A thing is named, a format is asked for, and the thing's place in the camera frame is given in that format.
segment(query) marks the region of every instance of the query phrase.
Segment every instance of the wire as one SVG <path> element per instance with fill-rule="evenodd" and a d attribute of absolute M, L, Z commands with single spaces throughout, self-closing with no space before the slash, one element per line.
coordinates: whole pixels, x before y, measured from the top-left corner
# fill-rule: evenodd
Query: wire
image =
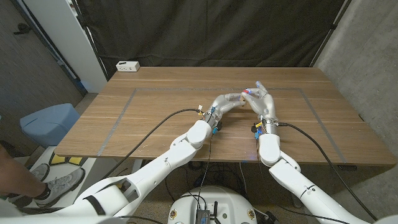
<path fill-rule="evenodd" d="M 268 217 L 268 215 L 267 215 L 267 214 L 265 214 L 264 212 L 262 212 L 262 211 L 260 211 L 260 210 L 258 210 L 258 209 L 256 209 L 256 208 L 254 208 L 254 207 L 253 207 L 253 209 L 254 209 L 254 211 L 256 211 L 256 212 L 260 213 L 261 215 L 265 215 L 265 216 L 267 216 L 267 217 Z"/>
<path fill-rule="evenodd" d="M 120 171 L 118 174 L 116 174 L 116 177 L 119 176 L 121 173 L 123 173 L 124 171 L 128 170 L 128 168 L 124 168 L 124 170 Z"/>
<path fill-rule="evenodd" d="M 175 202 L 175 199 L 173 198 L 172 193 L 170 192 L 169 187 L 167 186 L 167 177 L 164 179 L 164 183 L 166 184 L 167 192 L 169 193 L 169 195 L 172 198 L 173 202 Z"/>
<path fill-rule="evenodd" d="M 153 223 L 163 224 L 163 223 L 161 223 L 161 222 L 159 222 L 159 221 L 156 221 L 156 220 L 153 220 L 153 219 L 151 219 L 151 218 L 138 217 L 138 216 L 136 216 L 136 215 L 123 215 L 123 216 L 118 217 L 118 218 L 138 218 L 138 219 L 141 219 L 141 220 L 151 221 L 151 222 L 153 222 Z"/>
<path fill-rule="evenodd" d="M 189 193 L 191 196 L 193 196 L 193 194 L 192 194 L 191 191 L 190 191 L 191 186 L 189 185 L 189 182 L 188 182 L 188 170 L 187 170 L 187 168 L 185 168 L 185 167 L 181 167 L 181 168 L 183 168 L 183 169 L 185 170 L 185 180 L 187 181 L 187 185 L 188 185 L 188 193 Z M 205 210 L 206 210 L 207 204 L 206 204 L 206 201 L 205 201 L 205 199 L 204 199 L 203 197 L 198 196 L 198 198 L 196 198 L 196 197 L 193 197 L 193 198 L 199 203 L 199 197 L 202 198 L 203 201 L 205 202 Z"/>
<path fill-rule="evenodd" d="M 264 181 L 264 184 L 267 184 L 267 182 L 266 182 L 266 180 L 265 180 L 265 178 L 264 178 L 264 174 L 262 173 L 261 162 L 260 162 L 258 150 L 257 150 L 257 159 L 258 159 L 258 164 L 259 164 L 259 168 L 260 168 L 260 173 L 261 173 L 262 181 Z M 267 192 L 266 192 L 266 195 L 268 196 L 268 199 L 269 199 L 272 203 L 274 203 L 275 205 L 277 205 L 277 206 L 280 207 L 281 209 L 286 210 L 286 211 L 288 211 L 288 212 L 292 212 L 292 213 L 295 213 L 295 214 L 297 214 L 297 215 L 305 215 L 305 216 L 308 216 L 308 217 L 322 218 L 322 219 L 331 220 L 331 221 L 334 221 L 334 222 L 340 222 L 340 223 L 344 223 L 344 224 L 349 224 L 348 222 L 344 222 L 344 221 L 341 221 L 341 220 L 336 220 L 336 219 L 334 219 L 334 218 L 327 218 L 327 217 L 321 217 L 321 216 L 318 216 L 318 215 L 311 215 L 311 214 L 306 214 L 306 213 L 301 213 L 301 212 L 292 211 L 292 210 L 287 209 L 287 208 L 285 208 L 285 207 L 279 205 L 278 203 L 276 203 L 276 202 L 269 196 L 269 194 L 268 194 Z"/>
<path fill-rule="evenodd" d="M 206 203 L 205 199 L 204 199 L 202 196 L 200 196 L 200 195 L 193 195 L 193 194 L 190 194 L 190 195 L 183 195 L 183 196 L 181 196 L 180 198 L 191 197 L 191 196 L 192 196 L 193 198 L 195 198 L 197 201 L 198 201 L 198 199 L 197 199 L 196 197 L 202 199 L 203 202 L 205 203 L 205 210 L 207 209 L 207 203 Z"/>
<path fill-rule="evenodd" d="M 303 135 L 305 135 L 307 138 L 309 138 L 321 151 L 322 155 L 325 157 L 325 159 L 328 161 L 330 167 L 333 169 L 333 171 L 335 172 L 335 174 L 338 176 L 338 178 L 341 180 L 341 183 L 343 183 L 343 185 L 346 187 L 346 189 L 350 192 L 350 194 L 355 198 L 355 200 L 360 204 L 360 206 L 373 218 L 374 221 L 377 221 L 377 217 L 375 215 L 373 215 L 373 213 L 365 206 L 364 203 L 362 203 L 362 201 L 355 195 L 355 193 L 351 190 L 351 188 L 346 184 L 346 182 L 343 180 L 343 178 L 340 176 L 340 174 L 337 172 L 337 170 L 335 169 L 335 167 L 333 166 L 333 163 L 331 162 L 331 160 L 329 159 L 329 157 L 326 155 L 326 153 L 323 151 L 322 147 L 316 142 L 316 140 L 314 140 L 311 136 L 309 136 L 306 132 L 304 132 L 303 130 L 301 130 L 300 128 L 294 126 L 293 124 L 288 124 L 288 123 L 278 123 L 277 126 L 289 126 L 291 128 L 296 129 L 297 131 L 299 131 L 300 133 L 302 133 Z"/>
<path fill-rule="evenodd" d="M 162 125 L 165 121 L 167 121 L 172 116 L 174 116 L 178 113 L 184 112 L 184 111 L 195 111 L 197 113 L 202 113 L 202 111 L 200 111 L 198 109 L 183 109 L 183 110 L 179 110 L 179 111 L 176 111 L 176 112 L 168 115 L 165 119 L 163 119 L 163 121 L 161 121 L 156 127 L 154 127 L 133 149 L 131 149 L 131 151 L 123 159 L 121 159 L 107 174 L 105 174 L 104 177 L 101 178 L 101 180 L 107 178 L 116 168 L 118 168 L 120 166 L 120 164 L 122 164 L 160 125 Z"/>
<path fill-rule="evenodd" d="M 198 197 L 200 196 L 201 186 L 203 185 L 203 182 L 205 181 L 205 177 L 206 177 L 207 169 L 209 168 L 209 163 L 210 163 L 210 155 L 211 155 L 211 140 L 213 140 L 213 135 L 211 135 L 211 137 L 210 137 L 210 145 L 209 145 L 209 159 L 208 159 L 208 161 L 207 161 L 207 166 L 206 166 L 205 175 L 203 176 L 203 179 L 201 180 L 201 184 L 200 184 L 200 188 L 199 188 L 199 194 L 198 194 Z"/>
<path fill-rule="evenodd" d="M 242 178 L 243 178 L 243 183 L 244 183 L 244 191 L 246 192 L 246 195 L 248 194 L 248 189 L 246 188 L 246 181 L 244 179 L 243 171 L 242 171 L 242 163 L 239 163 L 239 168 L 241 168 L 241 173 L 242 173 Z"/>

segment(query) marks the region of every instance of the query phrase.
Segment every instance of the gray wall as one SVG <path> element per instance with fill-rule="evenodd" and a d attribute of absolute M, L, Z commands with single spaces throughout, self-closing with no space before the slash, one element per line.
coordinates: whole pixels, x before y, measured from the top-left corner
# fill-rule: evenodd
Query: gray wall
<path fill-rule="evenodd" d="M 396 156 L 397 64 L 398 2 L 394 0 L 352 1 L 315 64 Z M 361 170 L 356 175 L 366 176 Z M 354 184 L 353 190 L 379 218 L 398 214 L 397 166 Z M 371 221 L 347 191 L 334 198 Z"/>

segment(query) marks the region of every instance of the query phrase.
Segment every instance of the robotic hand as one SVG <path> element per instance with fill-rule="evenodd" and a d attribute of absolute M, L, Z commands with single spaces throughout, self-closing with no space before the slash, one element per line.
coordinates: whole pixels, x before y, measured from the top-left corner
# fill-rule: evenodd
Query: robotic hand
<path fill-rule="evenodd" d="M 240 99 L 240 93 L 229 93 L 217 96 L 209 110 L 204 114 L 205 121 L 210 125 L 210 127 L 216 126 L 224 113 L 230 111 L 232 108 L 243 106 L 246 103 Z"/>
<path fill-rule="evenodd" d="M 277 121 L 274 99 L 268 94 L 268 91 L 260 81 L 256 82 L 256 86 L 257 88 L 245 89 L 241 93 L 242 96 L 250 103 L 253 111 L 258 114 L 260 121 L 263 119 L 271 120 L 272 122 Z"/>

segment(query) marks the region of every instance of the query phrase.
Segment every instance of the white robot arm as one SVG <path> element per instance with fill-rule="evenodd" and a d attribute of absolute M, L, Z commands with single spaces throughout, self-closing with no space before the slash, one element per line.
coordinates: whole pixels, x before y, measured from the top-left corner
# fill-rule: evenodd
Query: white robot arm
<path fill-rule="evenodd" d="M 189 162 L 205 139 L 211 136 L 223 113 L 244 105 L 240 93 L 220 95 L 210 109 L 185 134 L 176 138 L 170 149 L 137 172 L 101 180 L 85 190 L 69 207 L 59 211 L 32 215 L 30 221 L 65 223 L 61 217 L 124 217 L 132 215 L 143 199 L 174 169 Z M 9 223 L 21 222 L 20 217 L 7 218 Z"/>
<path fill-rule="evenodd" d="M 242 96 L 250 103 L 252 109 L 262 121 L 262 135 L 259 136 L 259 155 L 261 162 L 270 167 L 271 176 L 284 188 L 298 197 L 314 215 L 341 220 L 351 224 L 367 223 L 347 212 L 322 189 L 301 174 L 300 166 L 290 156 L 280 150 L 280 138 L 277 135 L 278 125 L 272 96 L 260 82 L 257 89 L 247 89 Z M 337 223 L 317 218 L 320 223 Z"/>

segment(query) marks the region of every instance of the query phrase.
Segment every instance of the power strip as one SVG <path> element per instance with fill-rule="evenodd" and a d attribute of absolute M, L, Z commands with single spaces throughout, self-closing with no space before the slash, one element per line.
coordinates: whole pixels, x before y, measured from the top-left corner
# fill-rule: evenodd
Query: power strip
<path fill-rule="evenodd" d="M 119 72 L 136 72 L 139 69 L 139 62 L 120 61 L 116 68 Z"/>

